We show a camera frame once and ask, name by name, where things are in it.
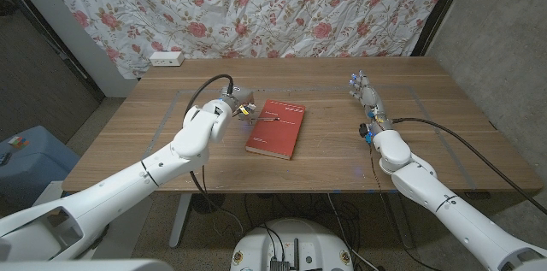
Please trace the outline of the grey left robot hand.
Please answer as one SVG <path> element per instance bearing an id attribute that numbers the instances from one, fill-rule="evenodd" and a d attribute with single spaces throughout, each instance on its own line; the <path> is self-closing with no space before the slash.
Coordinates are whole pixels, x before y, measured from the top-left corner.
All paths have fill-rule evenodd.
<path id="1" fill-rule="evenodd" d="M 232 93 L 228 93 L 228 87 L 221 89 L 221 100 L 232 108 L 232 116 L 252 125 L 256 122 L 256 104 L 253 91 L 249 88 L 234 86 Z"/>

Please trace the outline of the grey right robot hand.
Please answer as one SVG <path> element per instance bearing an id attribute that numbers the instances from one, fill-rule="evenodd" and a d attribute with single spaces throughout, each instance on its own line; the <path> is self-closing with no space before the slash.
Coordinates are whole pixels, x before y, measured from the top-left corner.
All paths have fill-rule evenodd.
<path id="1" fill-rule="evenodd" d="M 369 119 L 368 128 L 373 133 L 392 130 L 391 121 L 386 115 L 379 93 L 370 85 L 368 76 L 359 71 L 350 76 L 350 95 L 357 99 Z"/>

